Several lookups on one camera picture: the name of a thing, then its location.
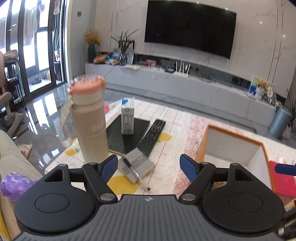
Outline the floor plant by trash can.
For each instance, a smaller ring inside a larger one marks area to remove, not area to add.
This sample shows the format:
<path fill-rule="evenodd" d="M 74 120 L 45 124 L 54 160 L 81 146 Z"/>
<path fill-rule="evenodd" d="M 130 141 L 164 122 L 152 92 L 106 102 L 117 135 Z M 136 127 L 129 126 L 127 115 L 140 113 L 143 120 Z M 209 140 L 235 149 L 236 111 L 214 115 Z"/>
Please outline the floor plant by trash can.
<path fill-rule="evenodd" d="M 296 118 L 296 103 L 295 100 L 293 99 L 292 93 L 287 89 L 287 99 L 288 99 L 288 109 L 290 113 L 292 114 L 291 119 L 290 119 L 290 127 L 293 127 L 293 122 L 295 121 Z"/>

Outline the small milk carton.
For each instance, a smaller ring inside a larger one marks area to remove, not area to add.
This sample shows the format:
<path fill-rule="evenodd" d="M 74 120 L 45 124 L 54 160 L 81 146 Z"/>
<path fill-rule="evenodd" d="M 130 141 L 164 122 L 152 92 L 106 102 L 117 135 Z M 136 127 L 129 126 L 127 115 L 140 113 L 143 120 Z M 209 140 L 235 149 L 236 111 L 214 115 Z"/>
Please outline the small milk carton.
<path fill-rule="evenodd" d="M 133 135 L 134 133 L 134 97 L 122 99 L 121 133 L 123 135 Z"/>

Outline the red transparent toy box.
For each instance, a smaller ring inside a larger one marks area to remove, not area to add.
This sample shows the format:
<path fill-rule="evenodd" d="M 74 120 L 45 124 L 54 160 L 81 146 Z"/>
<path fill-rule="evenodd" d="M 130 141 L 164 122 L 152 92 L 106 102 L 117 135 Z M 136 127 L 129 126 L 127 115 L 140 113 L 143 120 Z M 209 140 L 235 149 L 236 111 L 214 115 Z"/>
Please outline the red transparent toy box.
<path fill-rule="evenodd" d="M 277 162 L 269 161 L 271 176 L 274 184 L 274 192 L 285 196 L 295 197 L 295 177 L 278 174 L 275 171 Z"/>

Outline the green plant in glass vase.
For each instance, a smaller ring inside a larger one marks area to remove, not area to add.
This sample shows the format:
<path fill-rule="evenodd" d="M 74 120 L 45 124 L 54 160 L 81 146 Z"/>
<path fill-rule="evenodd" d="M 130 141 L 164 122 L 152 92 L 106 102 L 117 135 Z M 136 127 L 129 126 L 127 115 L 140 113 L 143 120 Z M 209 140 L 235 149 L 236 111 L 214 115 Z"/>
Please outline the green plant in glass vase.
<path fill-rule="evenodd" d="M 138 29 L 132 32 L 129 32 L 129 30 L 127 30 L 126 32 L 122 31 L 121 35 L 117 37 L 111 36 L 111 39 L 116 41 L 118 43 L 119 49 L 121 49 L 121 54 L 119 56 L 120 65 L 127 64 L 126 50 L 129 48 L 130 44 L 134 42 L 134 39 L 131 39 L 131 36 L 136 32 L 138 32 Z"/>

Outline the marble tv console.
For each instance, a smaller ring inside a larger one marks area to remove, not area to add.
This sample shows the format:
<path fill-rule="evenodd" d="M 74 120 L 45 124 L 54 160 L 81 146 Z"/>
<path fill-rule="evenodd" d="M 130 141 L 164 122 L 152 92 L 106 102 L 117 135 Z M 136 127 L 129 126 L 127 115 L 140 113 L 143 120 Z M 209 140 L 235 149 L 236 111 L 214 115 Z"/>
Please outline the marble tv console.
<path fill-rule="evenodd" d="M 184 106 L 208 115 L 248 125 L 269 126 L 275 108 L 257 101 L 242 90 L 197 77 L 180 77 L 158 69 L 86 64 L 86 73 L 99 74 L 107 87 L 164 102 L 180 99 Z"/>

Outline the purple plastic bag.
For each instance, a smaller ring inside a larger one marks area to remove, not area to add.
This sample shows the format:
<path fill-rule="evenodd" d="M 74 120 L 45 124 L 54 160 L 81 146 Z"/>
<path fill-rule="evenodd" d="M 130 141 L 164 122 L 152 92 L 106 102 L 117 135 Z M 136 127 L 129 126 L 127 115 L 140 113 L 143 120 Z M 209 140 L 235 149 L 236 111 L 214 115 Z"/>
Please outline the purple plastic bag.
<path fill-rule="evenodd" d="M 1 191 L 4 197 L 11 201 L 17 201 L 28 189 L 38 180 L 31 180 L 20 173 L 10 173 L 5 175 L 1 181 Z"/>

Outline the teddy bear figure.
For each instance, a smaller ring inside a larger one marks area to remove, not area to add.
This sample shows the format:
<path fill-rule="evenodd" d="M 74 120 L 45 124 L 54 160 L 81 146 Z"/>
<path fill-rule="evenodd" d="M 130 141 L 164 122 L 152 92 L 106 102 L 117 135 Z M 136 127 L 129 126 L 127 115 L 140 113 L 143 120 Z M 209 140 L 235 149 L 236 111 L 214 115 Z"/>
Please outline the teddy bear figure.
<path fill-rule="evenodd" d="M 262 78 L 258 78 L 257 84 L 256 84 L 256 89 L 255 89 L 255 98 L 256 99 L 262 99 L 264 96 L 266 90 L 266 81 Z"/>

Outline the black pen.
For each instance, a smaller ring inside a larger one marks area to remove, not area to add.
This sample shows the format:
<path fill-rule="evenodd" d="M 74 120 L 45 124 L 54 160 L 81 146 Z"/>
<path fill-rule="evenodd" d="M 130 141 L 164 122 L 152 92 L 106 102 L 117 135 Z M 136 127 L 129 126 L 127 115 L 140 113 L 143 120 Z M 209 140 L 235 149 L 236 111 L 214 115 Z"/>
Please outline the black pen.
<path fill-rule="evenodd" d="M 144 182 L 144 180 L 136 172 L 136 170 L 133 168 L 132 164 L 128 161 L 128 159 L 126 159 L 126 157 L 123 157 L 123 161 L 128 166 L 128 168 L 133 172 L 133 174 L 137 177 L 138 181 L 144 187 L 144 189 L 147 190 L 147 191 L 151 191 L 151 188 L 148 185 L 146 185 L 146 183 Z"/>

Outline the white wifi router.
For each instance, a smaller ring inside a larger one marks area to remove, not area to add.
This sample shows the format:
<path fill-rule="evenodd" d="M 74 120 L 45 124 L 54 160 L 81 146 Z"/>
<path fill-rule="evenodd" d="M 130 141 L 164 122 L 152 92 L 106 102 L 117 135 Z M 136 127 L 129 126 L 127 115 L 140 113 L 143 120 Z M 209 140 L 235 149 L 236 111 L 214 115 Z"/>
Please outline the white wifi router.
<path fill-rule="evenodd" d="M 180 63 L 178 63 L 178 61 L 177 61 L 176 62 L 176 70 L 173 73 L 173 75 L 188 78 L 190 68 L 191 68 L 191 64 L 189 64 L 189 65 L 185 64 L 184 61 L 180 61 Z"/>

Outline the pink beige water bottle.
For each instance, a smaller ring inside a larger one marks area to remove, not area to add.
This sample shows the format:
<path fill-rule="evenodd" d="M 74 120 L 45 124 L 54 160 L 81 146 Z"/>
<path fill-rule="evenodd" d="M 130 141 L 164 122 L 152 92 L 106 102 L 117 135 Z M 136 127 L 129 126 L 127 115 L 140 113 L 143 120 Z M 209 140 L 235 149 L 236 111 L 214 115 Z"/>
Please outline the pink beige water bottle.
<path fill-rule="evenodd" d="M 60 112 L 61 144 L 68 148 L 72 138 L 66 127 L 71 115 L 78 143 L 85 163 L 103 162 L 109 156 L 103 92 L 105 80 L 99 75 L 80 75 L 70 81 L 68 101 Z"/>

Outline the black remote control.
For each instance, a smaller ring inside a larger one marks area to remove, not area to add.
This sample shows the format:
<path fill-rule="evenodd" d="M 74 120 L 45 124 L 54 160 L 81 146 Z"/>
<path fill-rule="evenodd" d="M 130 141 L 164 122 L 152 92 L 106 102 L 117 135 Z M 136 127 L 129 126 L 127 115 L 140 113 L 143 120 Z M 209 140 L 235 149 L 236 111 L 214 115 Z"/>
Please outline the black remote control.
<path fill-rule="evenodd" d="M 145 134 L 143 139 L 138 144 L 138 149 L 148 158 L 152 149 L 154 148 L 157 140 L 165 127 L 166 122 L 156 119 L 151 128 Z"/>

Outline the black wall television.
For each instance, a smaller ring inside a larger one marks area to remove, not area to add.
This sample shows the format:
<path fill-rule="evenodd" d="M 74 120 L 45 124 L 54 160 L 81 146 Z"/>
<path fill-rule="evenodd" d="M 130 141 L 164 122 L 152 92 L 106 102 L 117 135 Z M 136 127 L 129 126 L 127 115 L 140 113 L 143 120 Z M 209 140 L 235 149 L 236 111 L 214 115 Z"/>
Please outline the black wall television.
<path fill-rule="evenodd" d="M 237 14 L 186 1 L 149 1 L 145 42 L 231 57 Z"/>

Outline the blue metal trash can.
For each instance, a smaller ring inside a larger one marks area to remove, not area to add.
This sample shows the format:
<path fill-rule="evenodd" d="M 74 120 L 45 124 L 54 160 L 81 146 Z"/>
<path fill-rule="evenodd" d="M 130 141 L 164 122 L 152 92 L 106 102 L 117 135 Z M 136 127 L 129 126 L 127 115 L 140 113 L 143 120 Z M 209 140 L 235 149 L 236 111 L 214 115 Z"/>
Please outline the blue metal trash can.
<path fill-rule="evenodd" d="M 274 138 L 280 138 L 283 135 L 290 119 L 292 118 L 292 113 L 284 106 L 280 106 L 271 122 L 270 126 L 268 127 L 268 132 Z"/>

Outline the yellow dried flower vase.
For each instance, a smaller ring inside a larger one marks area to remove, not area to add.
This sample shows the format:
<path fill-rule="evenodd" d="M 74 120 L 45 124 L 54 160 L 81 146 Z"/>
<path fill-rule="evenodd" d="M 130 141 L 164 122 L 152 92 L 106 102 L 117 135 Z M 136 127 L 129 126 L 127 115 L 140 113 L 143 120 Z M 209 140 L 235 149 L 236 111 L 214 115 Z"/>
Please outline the yellow dried flower vase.
<path fill-rule="evenodd" d="M 93 63 L 96 57 L 95 45 L 100 45 L 99 32 L 95 29 L 87 29 L 83 34 L 84 41 L 87 43 L 87 61 Z"/>

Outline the grey small box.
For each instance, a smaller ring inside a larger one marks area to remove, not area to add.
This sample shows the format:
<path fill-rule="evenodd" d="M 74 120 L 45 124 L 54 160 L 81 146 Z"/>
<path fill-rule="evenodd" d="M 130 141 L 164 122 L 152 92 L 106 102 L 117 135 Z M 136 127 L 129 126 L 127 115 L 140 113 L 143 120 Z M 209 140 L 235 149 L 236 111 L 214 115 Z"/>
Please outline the grey small box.
<path fill-rule="evenodd" d="M 137 175 L 132 171 L 130 167 L 124 161 L 126 158 L 131 167 L 135 169 L 135 171 L 139 174 L 141 178 L 144 178 L 147 174 L 149 174 L 154 168 L 154 163 L 147 158 L 143 152 L 141 152 L 138 148 L 131 150 L 124 157 L 120 158 L 118 161 L 118 169 L 121 173 L 123 173 L 126 178 L 132 183 L 135 184 L 139 181 Z"/>

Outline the orange white cardboard box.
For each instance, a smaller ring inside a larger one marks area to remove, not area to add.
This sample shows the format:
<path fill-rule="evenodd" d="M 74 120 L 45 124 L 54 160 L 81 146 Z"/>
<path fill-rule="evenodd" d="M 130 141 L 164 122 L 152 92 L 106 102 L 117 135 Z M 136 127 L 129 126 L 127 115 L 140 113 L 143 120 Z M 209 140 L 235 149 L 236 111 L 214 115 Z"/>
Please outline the orange white cardboard box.
<path fill-rule="evenodd" d="M 197 149 L 195 161 L 210 162 L 220 168 L 238 163 L 275 191 L 265 146 L 238 133 L 208 125 Z"/>

